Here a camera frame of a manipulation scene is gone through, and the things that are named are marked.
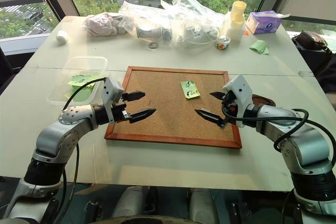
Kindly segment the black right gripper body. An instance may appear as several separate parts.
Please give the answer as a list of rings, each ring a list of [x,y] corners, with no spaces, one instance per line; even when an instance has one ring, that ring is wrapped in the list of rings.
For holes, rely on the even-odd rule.
[[[222,113],[224,114],[224,123],[232,124],[237,127],[244,127],[242,121],[236,121],[234,118],[238,116],[238,105],[236,102],[236,96],[233,91],[227,93],[221,92],[220,99],[222,101]]]

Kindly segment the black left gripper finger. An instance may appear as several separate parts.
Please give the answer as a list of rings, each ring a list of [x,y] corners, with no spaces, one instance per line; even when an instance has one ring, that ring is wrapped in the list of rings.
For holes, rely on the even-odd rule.
[[[154,112],[156,111],[156,109],[145,109],[142,111],[139,111],[137,113],[131,114],[129,117],[129,122],[130,123],[135,123],[138,121],[142,121],[146,118],[148,118],[149,116],[151,116]]]
[[[130,101],[139,100],[144,96],[145,96],[144,91],[126,92],[126,93],[123,94],[123,100],[130,102]]]

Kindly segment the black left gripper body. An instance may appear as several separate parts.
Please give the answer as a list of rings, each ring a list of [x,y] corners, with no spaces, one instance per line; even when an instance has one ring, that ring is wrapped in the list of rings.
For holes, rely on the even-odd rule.
[[[126,111],[128,96],[128,93],[124,93],[119,102],[112,103],[112,114],[115,122],[128,121],[130,119],[130,115]]]

